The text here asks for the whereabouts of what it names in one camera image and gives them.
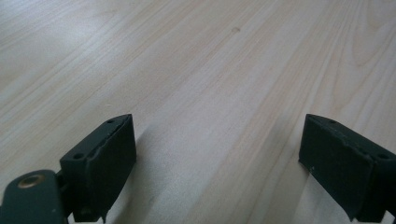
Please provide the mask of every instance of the wooden floor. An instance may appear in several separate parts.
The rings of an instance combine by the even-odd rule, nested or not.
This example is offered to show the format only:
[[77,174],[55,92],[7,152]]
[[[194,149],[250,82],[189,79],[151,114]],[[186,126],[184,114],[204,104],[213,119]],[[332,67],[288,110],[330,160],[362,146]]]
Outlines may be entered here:
[[107,223],[349,223],[297,162],[304,116],[396,152],[396,1],[0,2],[0,199],[127,113]]

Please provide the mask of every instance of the light wood grain surface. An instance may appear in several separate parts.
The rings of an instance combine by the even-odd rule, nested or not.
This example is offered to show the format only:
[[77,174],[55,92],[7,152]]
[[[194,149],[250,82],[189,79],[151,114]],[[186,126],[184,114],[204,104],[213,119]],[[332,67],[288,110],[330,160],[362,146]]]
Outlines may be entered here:
[[392,0],[1,1],[0,191],[132,113],[108,223],[349,223],[304,116],[396,152],[395,86]]

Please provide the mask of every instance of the wood grain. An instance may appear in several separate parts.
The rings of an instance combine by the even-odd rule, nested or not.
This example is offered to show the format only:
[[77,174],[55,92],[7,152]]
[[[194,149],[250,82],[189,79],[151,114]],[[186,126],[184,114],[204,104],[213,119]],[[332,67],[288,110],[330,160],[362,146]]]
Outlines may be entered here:
[[349,223],[304,115],[396,152],[395,86],[395,1],[1,1],[0,191],[132,113],[108,223]]

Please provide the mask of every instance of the metal rivet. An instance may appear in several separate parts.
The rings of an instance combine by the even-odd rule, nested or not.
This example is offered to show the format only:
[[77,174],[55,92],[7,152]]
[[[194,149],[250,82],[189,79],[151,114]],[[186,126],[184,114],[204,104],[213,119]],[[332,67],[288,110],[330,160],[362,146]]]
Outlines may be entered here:
[[18,188],[29,189],[43,182],[45,177],[43,175],[30,175],[18,183]]

